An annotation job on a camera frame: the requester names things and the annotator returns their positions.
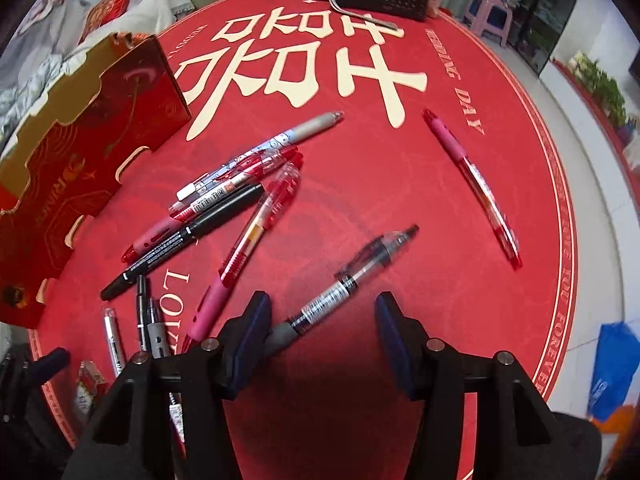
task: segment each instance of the pink stool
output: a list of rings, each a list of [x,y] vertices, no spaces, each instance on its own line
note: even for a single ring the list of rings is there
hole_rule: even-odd
[[[513,21],[513,13],[511,12],[511,9],[507,7],[502,0],[481,0],[478,12],[474,16],[470,12],[474,1],[475,0],[471,0],[465,13],[465,19],[471,22],[471,32],[478,38],[482,38],[482,33],[484,31],[491,32],[492,34],[500,36],[502,38],[502,42],[500,44],[502,46],[506,46],[511,22]],[[489,13],[491,13],[494,7],[498,7],[507,13],[507,19],[504,22],[503,28],[495,27],[487,21],[489,19]]]

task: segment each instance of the screw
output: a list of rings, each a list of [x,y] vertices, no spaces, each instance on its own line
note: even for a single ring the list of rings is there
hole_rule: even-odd
[[[141,365],[142,363],[145,363],[147,359],[149,359],[148,352],[141,350],[140,352],[136,352],[135,354],[133,354],[131,362],[137,365]]]
[[[432,337],[427,341],[427,348],[432,352],[441,352],[444,350],[444,341],[437,337]]]
[[[218,341],[215,337],[208,337],[202,343],[200,343],[200,348],[206,350],[207,352],[211,352],[220,346],[220,341]]]
[[[515,361],[515,357],[513,357],[513,354],[511,352],[502,351],[498,352],[498,361],[503,365],[508,366],[513,364],[513,362]]]

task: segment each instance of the red pen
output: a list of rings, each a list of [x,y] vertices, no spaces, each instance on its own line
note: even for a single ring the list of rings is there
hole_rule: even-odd
[[[261,150],[248,156],[233,169],[220,175],[218,184],[196,200],[174,211],[161,221],[154,224],[140,235],[122,255],[122,262],[133,264],[143,254],[147,253],[168,235],[180,230],[187,222],[207,210],[223,197],[244,184],[259,181],[265,175],[277,170],[287,160],[298,152],[296,146],[286,146],[281,150]]]
[[[302,154],[297,153],[278,172],[267,193],[257,205],[234,248],[218,269],[213,283],[207,287],[198,306],[193,323],[180,346],[180,353],[189,351],[196,343],[207,338],[211,327],[220,316],[226,300],[234,288],[240,272],[254,252],[258,241],[288,209],[300,184]]]
[[[520,251],[518,250],[518,241],[513,234],[513,230],[509,227],[507,217],[498,208],[494,194],[478,171],[478,168],[469,161],[465,149],[433,112],[425,108],[422,114],[431,131],[438,138],[446,152],[449,153],[453,162],[456,163],[462,175],[464,175],[466,181],[469,183],[469,186],[471,186],[471,189],[476,194],[482,207],[484,207],[491,226],[494,229],[495,236],[507,254],[511,265],[514,269],[518,269],[522,266]]]

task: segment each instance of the cardboard box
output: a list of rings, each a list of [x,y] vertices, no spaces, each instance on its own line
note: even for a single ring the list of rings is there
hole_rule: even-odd
[[[36,327],[79,218],[95,217],[116,193],[132,154],[156,150],[189,118],[154,36],[105,38],[49,90],[0,164],[0,185],[20,197],[0,216],[0,321]]]

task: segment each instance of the red round table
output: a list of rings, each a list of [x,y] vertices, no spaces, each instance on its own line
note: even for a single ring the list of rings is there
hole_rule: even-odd
[[[44,387],[70,442],[79,362],[113,373],[99,291],[132,240],[204,171],[308,118],[343,110],[335,128],[300,145],[300,192],[248,263],[216,334],[254,290],[273,322],[297,312],[371,238],[417,223],[389,270],[287,351],[264,363],[225,405],[245,478],[402,478],[421,403],[391,377],[374,298],[391,290],[404,314],[458,351],[509,349],[546,398],[562,363],[574,304],[576,247],[566,179],[549,133],[513,74],[447,16],[394,18],[389,33],[312,0],[222,0],[161,37],[193,119],[126,171],[88,224],[37,331],[68,371]],[[465,146],[508,215],[524,266],[514,271],[462,175],[422,119],[428,106]],[[180,345],[200,298],[250,212],[150,276],[170,340]],[[137,349],[134,291],[112,303],[128,356]],[[459,478],[473,463],[475,403],[467,396]]]

